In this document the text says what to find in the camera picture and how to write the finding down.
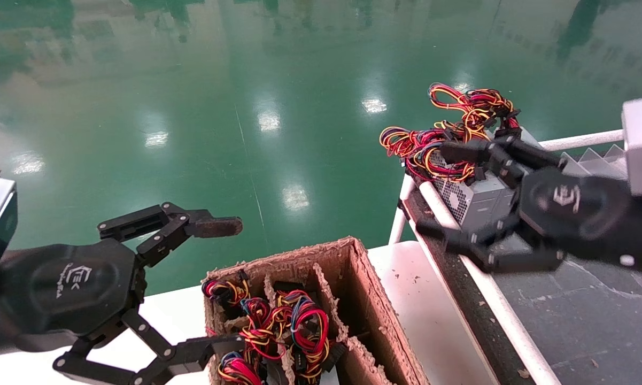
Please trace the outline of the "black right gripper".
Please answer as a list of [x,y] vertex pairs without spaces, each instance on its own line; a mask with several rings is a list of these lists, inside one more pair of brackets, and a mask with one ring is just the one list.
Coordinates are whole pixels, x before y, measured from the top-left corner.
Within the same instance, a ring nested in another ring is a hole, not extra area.
[[[577,258],[642,256],[640,214],[624,180],[563,174],[560,156],[517,136],[444,142],[441,156],[447,164],[480,165],[507,188],[520,186],[520,216],[512,214],[472,232],[434,219],[416,223],[421,236],[442,241],[447,253],[467,257],[484,273],[554,271],[563,263],[564,251]],[[514,234],[531,249],[494,251],[495,244]]]

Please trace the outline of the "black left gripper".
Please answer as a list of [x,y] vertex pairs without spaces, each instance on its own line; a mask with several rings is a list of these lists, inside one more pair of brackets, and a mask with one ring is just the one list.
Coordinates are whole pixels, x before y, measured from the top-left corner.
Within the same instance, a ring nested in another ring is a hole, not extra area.
[[[157,265],[191,237],[238,235],[240,217],[214,217],[207,209],[164,202],[103,221],[97,229],[103,241],[95,244],[6,252],[0,260],[0,343],[75,341],[52,368],[88,384],[167,384],[203,371],[215,355],[245,348],[238,334],[170,344],[136,310],[147,288],[143,267]],[[136,255],[122,244],[147,234]],[[155,353],[145,368],[130,371],[88,360],[97,344],[125,329]]]

